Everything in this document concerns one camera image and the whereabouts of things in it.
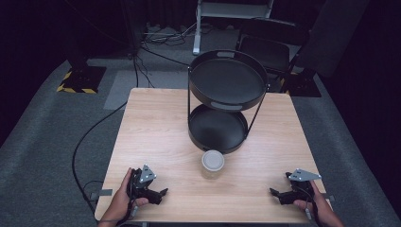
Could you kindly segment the black base with yellow stripes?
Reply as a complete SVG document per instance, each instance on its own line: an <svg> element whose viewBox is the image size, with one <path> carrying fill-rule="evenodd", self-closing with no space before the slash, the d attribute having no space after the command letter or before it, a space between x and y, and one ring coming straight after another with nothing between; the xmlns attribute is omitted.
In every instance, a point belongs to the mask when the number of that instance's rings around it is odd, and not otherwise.
<svg viewBox="0 0 401 227"><path fill-rule="evenodd" d="M97 94L106 67L87 66L78 70L71 68L58 86L58 92Z"/></svg>
<svg viewBox="0 0 401 227"><path fill-rule="evenodd" d="M290 96L321 97L320 90L315 83L316 72L304 69L300 73L289 73L281 79L280 92Z"/></svg>

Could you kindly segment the black two-tier round tray rack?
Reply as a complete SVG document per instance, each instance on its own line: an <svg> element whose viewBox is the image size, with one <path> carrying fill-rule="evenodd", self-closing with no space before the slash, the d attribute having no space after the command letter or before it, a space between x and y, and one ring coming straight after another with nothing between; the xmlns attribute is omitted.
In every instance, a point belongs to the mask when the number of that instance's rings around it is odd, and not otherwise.
<svg viewBox="0 0 401 227"><path fill-rule="evenodd" d="M239 149L254 123L244 112L258 112L270 88L265 68L248 54L213 50L192 60L187 76L191 141L203 151L228 154Z"/></svg>

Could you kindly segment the black folding chair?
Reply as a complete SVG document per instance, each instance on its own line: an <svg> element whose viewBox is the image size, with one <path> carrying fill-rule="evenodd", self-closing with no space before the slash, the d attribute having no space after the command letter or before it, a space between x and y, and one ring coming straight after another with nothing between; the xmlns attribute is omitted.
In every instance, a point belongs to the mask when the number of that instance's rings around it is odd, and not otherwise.
<svg viewBox="0 0 401 227"><path fill-rule="evenodd" d="M299 24L271 18L247 19L240 27L235 49L259 61L277 76L289 74L309 31Z"/></svg>

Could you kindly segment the person's right hand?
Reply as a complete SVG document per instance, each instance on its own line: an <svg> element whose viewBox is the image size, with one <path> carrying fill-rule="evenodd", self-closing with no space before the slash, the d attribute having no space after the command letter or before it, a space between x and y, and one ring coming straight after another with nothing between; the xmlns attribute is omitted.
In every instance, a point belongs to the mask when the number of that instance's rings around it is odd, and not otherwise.
<svg viewBox="0 0 401 227"><path fill-rule="evenodd" d="M341 221L340 218L332 210L331 206L326 201L323 194L318 189L317 185L313 181L311 181L310 183L314 190L314 201L316 205L313 205L310 202L300 201L300 200L294 201L293 204L302 211L308 209L310 212L312 212L314 218L319 221L320 225L321 221L328 221L328 222Z"/></svg>

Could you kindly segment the grey padded panel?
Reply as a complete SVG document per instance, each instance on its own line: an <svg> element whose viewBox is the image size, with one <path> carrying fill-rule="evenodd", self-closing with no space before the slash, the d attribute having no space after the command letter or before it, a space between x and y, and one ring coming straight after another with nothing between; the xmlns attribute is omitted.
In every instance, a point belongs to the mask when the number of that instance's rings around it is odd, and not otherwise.
<svg viewBox="0 0 401 227"><path fill-rule="evenodd" d="M326 0L296 66L331 77L370 0Z"/></svg>

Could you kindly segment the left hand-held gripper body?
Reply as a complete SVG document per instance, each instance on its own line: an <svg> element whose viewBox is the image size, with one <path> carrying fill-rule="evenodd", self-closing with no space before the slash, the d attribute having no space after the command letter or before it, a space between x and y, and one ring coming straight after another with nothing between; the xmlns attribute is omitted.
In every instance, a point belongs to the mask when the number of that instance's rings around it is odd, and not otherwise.
<svg viewBox="0 0 401 227"><path fill-rule="evenodd" d="M156 175L152 170L144 165L143 168L134 169L131 172L129 183L127 185L127 195L131 200L137 198L147 198L153 200L157 193L150 190L148 186L156 178Z"/></svg>

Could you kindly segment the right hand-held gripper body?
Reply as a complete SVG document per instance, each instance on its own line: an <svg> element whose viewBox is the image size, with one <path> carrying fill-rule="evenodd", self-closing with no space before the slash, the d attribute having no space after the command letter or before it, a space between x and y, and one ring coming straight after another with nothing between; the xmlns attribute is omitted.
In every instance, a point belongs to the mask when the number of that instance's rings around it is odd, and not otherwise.
<svg viewBox="0 0 401 227"><path fill-rule="evenodd" d="M322 178L320 174L312 173L300 168L296 168L293 172L287 172L286 176L289 179L292 188L289 192L288 200L290 202L312 199L314 196L314 190L310 182Z"/></svg>

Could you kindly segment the person's left hand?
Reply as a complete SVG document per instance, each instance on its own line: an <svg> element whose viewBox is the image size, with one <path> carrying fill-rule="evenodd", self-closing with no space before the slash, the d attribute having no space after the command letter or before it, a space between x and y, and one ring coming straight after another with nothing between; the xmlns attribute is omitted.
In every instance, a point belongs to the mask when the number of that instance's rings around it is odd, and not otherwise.
<svg viewBox="0 0 401 227"><path fill-rule="evenodd" d="M129 168L120 187L115 192L113 199L102 216L101 220L121 220L128 211L128 204L131 201L127 195L127 185L131 176L132 169Z"/></svg>

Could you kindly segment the black stand pole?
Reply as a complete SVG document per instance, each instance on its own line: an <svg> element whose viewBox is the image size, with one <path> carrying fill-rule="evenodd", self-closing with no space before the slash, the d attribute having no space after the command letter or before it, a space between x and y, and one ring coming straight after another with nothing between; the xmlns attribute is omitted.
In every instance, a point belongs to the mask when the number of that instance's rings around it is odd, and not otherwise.
<svg viewBox="0 0 401 227"><path fill-rule="evenodd" d="M146 31L146 8L144 0L121 0L124 20L128 32L129 53L135 56L144 40Z"/></svg>

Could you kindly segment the white metal stand frame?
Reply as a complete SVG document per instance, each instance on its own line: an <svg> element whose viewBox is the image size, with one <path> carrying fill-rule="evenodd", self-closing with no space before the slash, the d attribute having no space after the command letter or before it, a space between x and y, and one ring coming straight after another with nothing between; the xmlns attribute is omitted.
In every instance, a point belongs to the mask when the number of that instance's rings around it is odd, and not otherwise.
<svg viewBox="0 0 401 227"><path fill-rule="evenodd" d="M198 0L196 10L196 31L192 53L199 55L201 52L201 20L206 17L229 19L269 18L274 0L266 0L265 3L223 3L211 0Z"/></svg>

